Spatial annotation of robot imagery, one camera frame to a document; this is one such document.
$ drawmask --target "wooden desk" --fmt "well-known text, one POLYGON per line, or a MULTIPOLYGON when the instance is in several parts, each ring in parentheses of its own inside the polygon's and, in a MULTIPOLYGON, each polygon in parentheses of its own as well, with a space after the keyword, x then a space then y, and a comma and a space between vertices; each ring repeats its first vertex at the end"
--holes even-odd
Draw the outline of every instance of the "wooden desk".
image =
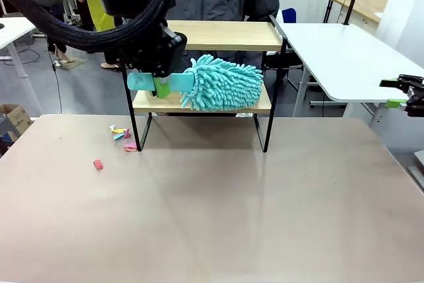
POLYGON ((280 51, 282 40, 270 23, 168 21, 187 36, 187 50, 280 51))
POLYGON ((422 280, 424 197, 379 138, 274 122, 267 155, 251 119, 202 117, 155 117, 126 153, 108 126, 129 117, 43 115, 0 158, 0 280, 422 280))
MULTIPOLYGON (((148 91, 139 91, 132 103, 134 111, 136 113, 202 113, 200 111, 191 110, 190 104, 182 109, 181 108, 181 94, 178 92, 172 92, 169 96, 164 99, 158 99, 157 97, 151 96, 148 91)), ((255 107, 250 109, 239 109, 236 111, 224 111, 222 113, 257 113, 257 114, 269 114, 271 110, 271 102, 268 94, 266 93, 265 85, 262 84, 262 94, 259 102, 255 107)))
MULTIPOLYGON (((351 0, 333 0, 339 5, 348 8, 351 0)), ((376 24, 380 24, 381 18, 375 13, 383 13, 386 9, 387 0, 356 0, 353 7, 353 12, 360 15, 362 18, 368 19, 376 24)))

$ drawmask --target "cardboard box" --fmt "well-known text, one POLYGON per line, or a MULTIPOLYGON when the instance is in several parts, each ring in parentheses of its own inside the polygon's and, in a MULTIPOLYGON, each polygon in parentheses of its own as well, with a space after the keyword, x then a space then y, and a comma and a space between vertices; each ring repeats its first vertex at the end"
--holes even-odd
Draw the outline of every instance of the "cardboard box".
MULTIPOLYGON (((10 122, 12 122, 13 126, 15 126, 18 132, 20 132, 20 134, 23 134, 32 124, 32 121, 30 120, 23 106, 19 104, 0 105, 0 114, 5 114, 10 122)), ((3 139, 5 141, 15 142, 18 137, 16 137, 12 132, 9 132, 3 139)))

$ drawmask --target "yellow object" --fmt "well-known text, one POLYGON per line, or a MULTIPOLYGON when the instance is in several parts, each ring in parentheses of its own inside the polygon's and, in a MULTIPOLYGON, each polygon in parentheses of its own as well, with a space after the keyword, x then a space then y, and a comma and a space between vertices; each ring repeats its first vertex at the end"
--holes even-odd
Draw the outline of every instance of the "yellow object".
POLYGON ((115 28, 113 17, 105 12, 101 0, 87 0, 87 4, 96 31, 105 31, 115 28))
POLYGON ((127 129, 113 129, 112 133, 122 134, 125 133, 127 129))

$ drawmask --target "gray floor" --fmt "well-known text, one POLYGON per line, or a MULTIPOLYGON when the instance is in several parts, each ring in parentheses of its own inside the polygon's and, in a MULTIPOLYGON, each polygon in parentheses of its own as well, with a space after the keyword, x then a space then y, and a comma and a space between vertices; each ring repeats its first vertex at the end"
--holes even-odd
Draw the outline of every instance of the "gray floor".
MULTIPOLYGON (((18 52, 25 48, 28 48, 28 45, 23 43, 17 45, 18 52)), ((36 39, 30 48, 39 53, 40 58, 35 62, 25 64, 24 68, 40 100, 43 113, 60 113, 58 88, 48 57, 46 41, 36 39)), ((0 50, 0 56, 5 53, 7 53, 5 50, 0 50)), ((129 113, 122 76, 100 68, 100 63, 104 62, 102 54, 88 54, 69 48, 68 55, 86 59, 87 62, 70 71, 57 70, 63 113, 109 115, 126 115, 129 113)), ((20 53, 20 57, 22 63, 25 63, 36 58, 37 55, 27 50, 20 53)), ((290 72, 290 79, 294 83, 298 83, 300 76, 300 72, 290 72)), ((274 81, 275 72, 267 71, 265 84, 270 96, 272 96, 274 81)), ((294 88, 285 80, 279 92, 276 116, 291 117, 296 94, 294 88)), ((322 101, 323 97, 323 93, 308 91, 303 103, 302 116, 323 116, 321 107, 309 107, 309 101, 322 101)), ((28 101, 25 101, 21 81, 16 75, 15 67, 6 66, 3 62, 0 62, 0 103, 28 104, 28 101)), ((27 107, 27 111, 30 114, 33 113, 30 107, 27 107)), ((340 107, 326 107, 324 116, 340 117, 343 115, 343 111, 343 108, 340 107)))

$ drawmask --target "yellow cloth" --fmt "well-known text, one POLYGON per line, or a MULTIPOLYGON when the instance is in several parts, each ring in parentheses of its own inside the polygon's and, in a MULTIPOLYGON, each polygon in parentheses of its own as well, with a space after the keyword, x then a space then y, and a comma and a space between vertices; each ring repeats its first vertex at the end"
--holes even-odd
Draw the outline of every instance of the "yellow cloth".
POLYGON ((101 0, 87 0, 87 4, 96 31, 105 31, 115 28, 113 17, 105 12, 101 0))

